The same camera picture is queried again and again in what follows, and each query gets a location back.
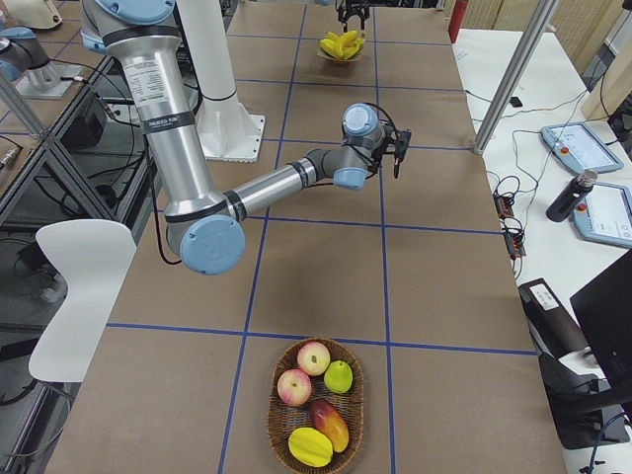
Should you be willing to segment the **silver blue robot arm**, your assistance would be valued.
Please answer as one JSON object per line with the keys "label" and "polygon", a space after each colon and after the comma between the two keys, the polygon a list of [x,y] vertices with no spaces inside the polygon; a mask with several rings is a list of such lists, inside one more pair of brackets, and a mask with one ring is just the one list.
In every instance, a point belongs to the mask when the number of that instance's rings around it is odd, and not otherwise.
{"label": "silver blue robot arm", "polygon": [[115,58],[168,197],[167,242],[190,270],[219,275],[245,249],[250,213],[322,179],[358,190],[377,171],[395,128],[373,105],[349,106],[342,143],[226,192],[210,158],[256,158],[265,120],[239,102],[220,5],[215,1],[85,1],[85,45]]}

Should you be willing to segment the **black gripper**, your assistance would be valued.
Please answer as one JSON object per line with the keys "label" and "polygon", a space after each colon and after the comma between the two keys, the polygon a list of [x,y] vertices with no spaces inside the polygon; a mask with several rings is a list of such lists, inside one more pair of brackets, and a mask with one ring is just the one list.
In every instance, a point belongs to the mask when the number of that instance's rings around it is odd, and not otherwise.
{"label": "black gripper", "polygon": [[370,18],[369,2],[366,0],[336,1],[335,9],[340,23],[347,23],[352,17],[358,17],[362,21]]}

